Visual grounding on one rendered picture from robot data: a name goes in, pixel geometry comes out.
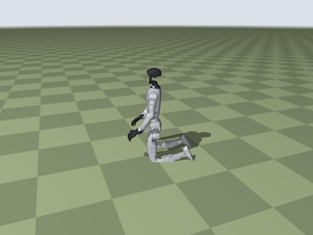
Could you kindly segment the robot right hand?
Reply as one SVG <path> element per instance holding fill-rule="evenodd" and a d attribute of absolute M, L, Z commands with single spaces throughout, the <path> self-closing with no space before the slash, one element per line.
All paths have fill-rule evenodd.
<path fill-rule="evenodd" d="M 135 118 L 132 122 L 131 122 L 131 126 L 136 126 L 136 122 L 139 121 L 140 119 L 143 119 L 144 114 L 139 115 L 137 118 Z"/>

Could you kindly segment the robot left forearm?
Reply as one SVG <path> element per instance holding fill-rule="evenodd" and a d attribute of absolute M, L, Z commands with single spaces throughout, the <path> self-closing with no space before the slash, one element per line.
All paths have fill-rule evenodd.
<path fill-rule="evenodd" d="M 151 123 L 150 117 L 151 117 L 150 114 L 147 113 L 146 116 L 145 116 L 145 119 L 144 119 L 143 123 L 141 124 L 140 127 L 138 127 L 138 132 L 139 132 L 139 131 L 143 131 L 143 132 L 144 132 L 144 131 L 146 130 L 146 128 L 148 127 L 148 125 Z"/>

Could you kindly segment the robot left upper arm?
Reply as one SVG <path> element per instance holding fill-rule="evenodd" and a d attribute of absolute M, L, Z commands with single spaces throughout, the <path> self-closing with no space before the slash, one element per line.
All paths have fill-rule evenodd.
<path fill-rule="evenodd" d="M 149 94 L 149 114 L 150 120 L 155 118 L 155 110 L 156 110 L 156 102 L 157 102 L 157 92 L 151 92 Z"/>

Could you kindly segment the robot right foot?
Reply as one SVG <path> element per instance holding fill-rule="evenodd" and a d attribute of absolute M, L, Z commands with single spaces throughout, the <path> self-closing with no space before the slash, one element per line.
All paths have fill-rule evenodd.
<path fill-rule="evenodd" d="M 192 145 L 190 141 L 187 139 L 187 137 L 185 136 L 185 134 L 181 135 L 180 139 L 183 141 L 185 145 L 187 145 L 189 148 L 192 148 Z"/>

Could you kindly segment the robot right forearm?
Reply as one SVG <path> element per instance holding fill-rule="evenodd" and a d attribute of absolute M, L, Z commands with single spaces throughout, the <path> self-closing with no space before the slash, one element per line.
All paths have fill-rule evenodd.
<path fill-rule="evenodd" d="M 144 117 L 143 117 L 143 118 L 145 118 L 145 116 L 146 116 L 147 113 L 148 113 L 148 111 L 147 111 L 147 107 L 146 107 L 145 110 L 144 110 L 143 113 L 142 113 L 142 114 L 144 114 Z"/>

